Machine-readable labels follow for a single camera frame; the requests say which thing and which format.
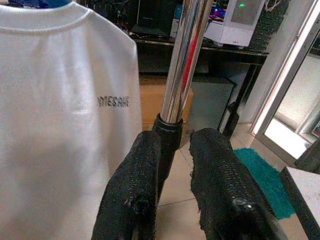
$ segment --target glass door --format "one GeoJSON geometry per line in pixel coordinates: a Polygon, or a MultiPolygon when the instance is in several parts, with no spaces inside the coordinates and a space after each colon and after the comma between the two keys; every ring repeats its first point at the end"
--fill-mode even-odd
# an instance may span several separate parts
{"type": "Polygon", "coordinates": [[[320,35],[317,25],[313,24],[292,61],[256,134],[260,142],[291,166],[320,137],[320,35]]]}

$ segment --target tiled floor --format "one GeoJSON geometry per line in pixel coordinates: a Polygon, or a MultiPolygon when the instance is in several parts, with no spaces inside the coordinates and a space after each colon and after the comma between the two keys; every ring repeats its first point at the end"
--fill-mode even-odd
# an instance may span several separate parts
{"type": "MultiPolygon", "coordinates": [[[[231,138],[233,149],[252,148],[279,171],[286,164],[262,143],[249,134],[248,124],[239,124],[231,138]]],[[[200,229],[200,213],[195,196],[190,191],[192,157],[188,142],[175,154],[171,172],[163,187],[156,221],[156,240],[206,240],[200,229]]],[[[297,218],[279,221],[289,240],[307,240],[297,218]]]]}

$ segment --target white wall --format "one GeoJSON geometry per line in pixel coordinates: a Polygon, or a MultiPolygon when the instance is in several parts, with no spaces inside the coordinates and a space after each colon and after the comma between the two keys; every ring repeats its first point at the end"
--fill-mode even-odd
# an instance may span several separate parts
{"type": "Polygon", "coordinates": [[[242,111],[239,119],[240,123],[252,123],[257,116],[313,1],[314,0],[290,1],[286,17],[278,32],[271,40],[270,54],[261,69],[247,104],[242,111]]]}
{"type": "Polygon", "coordinates": [[[297,129],[320,96],[320,58],[305,57],[275,116],[297,129]]]}

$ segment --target white table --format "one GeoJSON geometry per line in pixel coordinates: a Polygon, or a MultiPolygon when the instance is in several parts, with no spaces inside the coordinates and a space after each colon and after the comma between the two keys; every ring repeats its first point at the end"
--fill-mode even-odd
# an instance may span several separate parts
{"type": "Polygon", "coordinates": [[[280,177],[309,240],[320,240],[320,175],[285,167],[280,177]]]}

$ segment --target black rubber grip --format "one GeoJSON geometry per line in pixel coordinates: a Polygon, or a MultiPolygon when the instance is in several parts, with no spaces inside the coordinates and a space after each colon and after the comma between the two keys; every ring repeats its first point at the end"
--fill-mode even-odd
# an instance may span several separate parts
{"type": "Polygon", "coordinates": [[[286,239],[278,235],[265,195],[220,132],[205,128],[193,133],[190,153],[191,190],[207,240],[286,239]]]}
{"type": "Polygon", "coordinates": [[[155,238],[158,165],[161,140],[154,131],[143,131],[113,174],[104,191],[91,240],[155,238]]]}

